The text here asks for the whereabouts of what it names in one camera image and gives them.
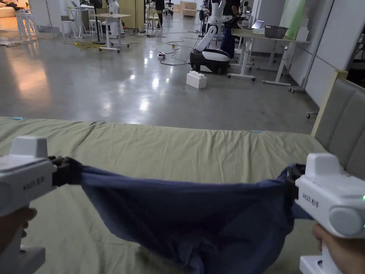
stool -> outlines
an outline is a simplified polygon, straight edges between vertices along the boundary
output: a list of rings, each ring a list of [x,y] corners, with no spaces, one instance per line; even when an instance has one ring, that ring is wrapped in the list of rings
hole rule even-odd
[[[76,30],[75,30],[75,20],[74,19],[70,19],[69,16],[67,15],[61,15],[61,32],[62,32],[62,36],[65,39],[65,24],[70,24],[71,28],[73,30],[73,37],[76,39]]]
[[[101,26],[101,21],[98,20],[97,21],[97,24],[99,26],[99,34],[100,34],[100,37],[103,38],[103,28]],[[90,32],[91,32],[91,35],[92,35],[92,38],[94,38],[94,33],[97,32],[96,30],[96,22],[95,20],[89,20],[89,29],[90,29]]]
[[[150,11],[148,11],[148,13],[149,13],[149,16],[147,18],[147,28],[151,21],[152,30],[154,29],[154,24],[156,24],[156,28],[159,25],[162,29],[162,24],[160,22],[160,19],[158,18],[158,15],[157,15],[157,17],[155,17],[155,14],[161,14],[162,11],[150,10]]]
[[[34,23],[34,17],[30,9],[18,10],[16,12],[16,23],[21,39],[23,39],[23,36],[27,38],[27,34],[29,35],[30,39],[32,39],[32,35],[37,36],[39,34],[38,27]]]

green bed sheet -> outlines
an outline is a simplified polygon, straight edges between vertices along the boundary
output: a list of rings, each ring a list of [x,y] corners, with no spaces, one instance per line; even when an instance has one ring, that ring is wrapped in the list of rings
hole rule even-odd
[[[217,184],[275,178],[288,164],[305,163],[309,153],[325,152],[313,137],[297,133],[0,117],[0,154],[9,153],[20,135],[46,137],[49,155],[127,176]],[[46,248],[39,274],[182,273],[140,245],[112,235],[78,186],[63,186],[31,205],[38,216],[23,244]],[[300,256],[318,253],[312,226],[312,221],[296,221],[266,273],[300,273]]]

plastic tub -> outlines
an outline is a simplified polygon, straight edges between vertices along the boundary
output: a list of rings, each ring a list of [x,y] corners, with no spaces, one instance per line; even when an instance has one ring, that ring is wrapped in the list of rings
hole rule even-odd
[[[265,26],[265,37],[283,39],[288,28],[278,26]]]

crumpled fabric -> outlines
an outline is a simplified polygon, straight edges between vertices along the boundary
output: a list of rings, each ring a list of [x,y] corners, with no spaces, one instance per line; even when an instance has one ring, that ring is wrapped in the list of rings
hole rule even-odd
[[[111,233],[172,260],[189,274],[259,274],[278,258],[294,214],[285,169],[256,184],[136,179],[70,160]]]

laptop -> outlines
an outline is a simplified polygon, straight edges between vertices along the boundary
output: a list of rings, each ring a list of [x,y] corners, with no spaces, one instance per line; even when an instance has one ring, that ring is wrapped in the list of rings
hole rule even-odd
[[[75,7],[75,9],[81,9],[81,10],[85,9],[85,8],[78,7],[73,0],[71,0],[71,4]]]
[[[261,28],[264,23],[265,23],[265,21],[256,20],[256,22],[252,25],[251,30]]]

